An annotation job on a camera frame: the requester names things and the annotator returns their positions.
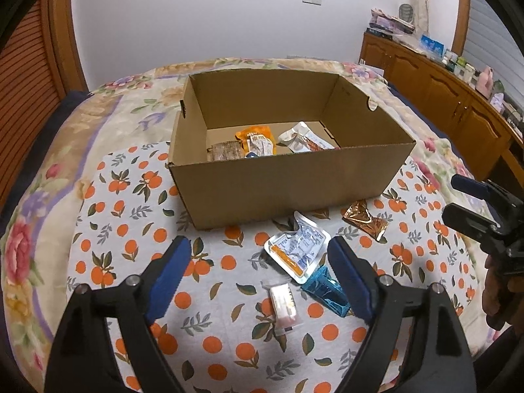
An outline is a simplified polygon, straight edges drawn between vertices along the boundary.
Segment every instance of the orange louvered door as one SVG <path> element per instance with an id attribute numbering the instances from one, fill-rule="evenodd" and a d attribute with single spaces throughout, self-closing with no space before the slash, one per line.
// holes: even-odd
<path id="1" fill-rule="evenodd" d="M 64 97 L 48 0 L 38 0 L 0 53 L 0 210 L 45 121 Z"/>

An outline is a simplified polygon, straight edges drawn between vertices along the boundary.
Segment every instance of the cardboard box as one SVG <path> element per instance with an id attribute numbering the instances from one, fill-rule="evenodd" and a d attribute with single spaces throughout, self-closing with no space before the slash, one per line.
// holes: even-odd
<path id="1" fill-rule="evenodd" d="M 286 216 L 380 195 L 415 146 L 344 77 L 285 69 L 190 76 L 176 117 L 169 169 L 197 229 Z M 274 137 L 304 121 L 339 149 L 208 162 L 207 148 L 250 125 Z"/>

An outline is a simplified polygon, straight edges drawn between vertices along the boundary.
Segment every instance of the cabinet door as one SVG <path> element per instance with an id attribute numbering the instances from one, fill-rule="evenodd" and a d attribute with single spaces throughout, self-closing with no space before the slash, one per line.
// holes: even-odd
<path id="1" fill-rule="evenodd" d="M 484 180 L 509 146 L 510 133 L 487 103 L 472 98 L 451 136 L 477 180 Z"/>
<path id="2" fill-rule="evenodd" d="M 366 65 L 380 69 L 386 69 L 388 62 L 387 48 L 380 41 L 367 35 L 364 36 L 362 45 L 361 59 L 366 61 Z"/>
<path id="3" fill-rule="evenodd" d="M 428 75 L 426 65 L 420 61 L 420 56 L 404 51 L 397 50 L 395 54 L 386 57 L 389 64 L 384 77 L 400 91 L 400 94 L 419 108 L 422 80 Z"/>
<path id="4" fill-rule="evenodd" d="M 427 78 L 420 85 L 420 111 L 435 126 L 449 135 L 454 130 L 454 118 L 464 109 L 468 94 L 452 78 L 436 69 L 429 69 Z"/>

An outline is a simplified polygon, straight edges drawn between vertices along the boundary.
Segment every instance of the pink bottle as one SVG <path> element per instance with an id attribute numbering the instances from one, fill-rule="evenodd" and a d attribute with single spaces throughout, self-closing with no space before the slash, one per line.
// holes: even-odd
<path id="1" fill-rule="evenodd" d="M 489 99 L 493 90 L 493 70 L 489 66 L 480 73 L 475 88 L 486 99 Z"/>

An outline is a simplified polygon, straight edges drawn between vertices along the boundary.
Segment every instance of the wooden door frame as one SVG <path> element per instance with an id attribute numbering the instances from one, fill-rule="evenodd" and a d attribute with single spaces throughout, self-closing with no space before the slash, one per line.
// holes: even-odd
<path id="1" fill-rule="evenodd" d="M 74 35 L 71 0 L 42 0 L 42 3 L 46 50 L 58 67 L 57 88 L 65 93 L 88 91 Z"/>
<path id="2" fill-rule="evenodd" d="M 471 0 L 459 0 L 458 3 L 457 27 L 455 28 L 455 38 L 451 50 L 453 53 L 462 56 L 467 29 L 470 24 Z"/>

